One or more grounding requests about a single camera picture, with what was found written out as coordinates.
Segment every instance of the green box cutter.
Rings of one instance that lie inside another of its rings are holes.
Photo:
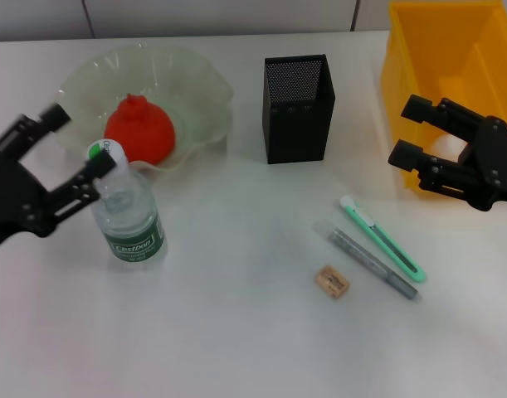
[[[349,216],[371,236],[371,239],[393,260],[393,262],[404,271],[406,275],[422,282],[427,278],[425,271],[410,258],[406,252],[399,247],[395,241],[384,232],[384,230],[363,211],[358,203],[352,197],[344,196],[340,199],[339,205],[349,214]]]

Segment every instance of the white wall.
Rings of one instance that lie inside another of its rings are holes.
[[[348,31],[356,0],[86,0],[97,37]]]
[[[90,37],[80,0],[0,0],[0,41]]]
[[[357,31],[378,31],[389,29],[388,5],[391,0],[361,0]]]

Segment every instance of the green bottle label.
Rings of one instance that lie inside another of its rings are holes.
[[[161,248],[164,242],[164,232],[159,216],[148,229],[131,238],[116,238],[104,234],[111,246],[113,254],[121,260],[136,263],[149,259]]]

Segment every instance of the gray marker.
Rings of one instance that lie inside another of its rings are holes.
[[[373,272],[384,282],[392,286],[407,299],[414,299],[417,290],[407,281],[392,271],[377,257],[365,250],[361,245],[349,238],[342,230],[336,228],[328,221],[317,221],[314,223],[314,230],[327,240],[337,245],[341,250],[348,253],[361,265]]]

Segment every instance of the red fruit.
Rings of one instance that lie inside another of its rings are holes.
[[[144,160],[151,164],[162,162],[176,143],[168,115],[143,95],[132,94],[110,116],[104,138],[119,143],[129,162]]]

